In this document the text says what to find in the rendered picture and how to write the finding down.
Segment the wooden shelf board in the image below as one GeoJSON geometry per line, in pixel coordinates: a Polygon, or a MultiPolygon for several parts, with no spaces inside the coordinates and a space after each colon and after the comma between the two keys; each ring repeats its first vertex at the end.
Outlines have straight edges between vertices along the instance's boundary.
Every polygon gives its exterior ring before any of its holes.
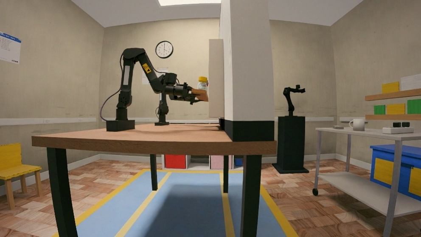
{"type": "Polygon", "coordinates": [[[206,90],[192,89],[191,92],[193,94],[199,94],[200,96],[196,96],[199,100],[204,100],[204,102],[208,102],[208,95],[206,90]]]}

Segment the white wall rack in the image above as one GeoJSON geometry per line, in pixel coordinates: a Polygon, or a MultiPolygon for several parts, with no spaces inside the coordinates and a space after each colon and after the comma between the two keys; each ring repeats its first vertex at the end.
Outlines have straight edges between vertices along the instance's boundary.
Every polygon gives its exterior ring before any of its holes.
{"type": "Polygon", "coordinates": [[[224,118],[223,39],[209,39],[209,118],[224,118]]]}

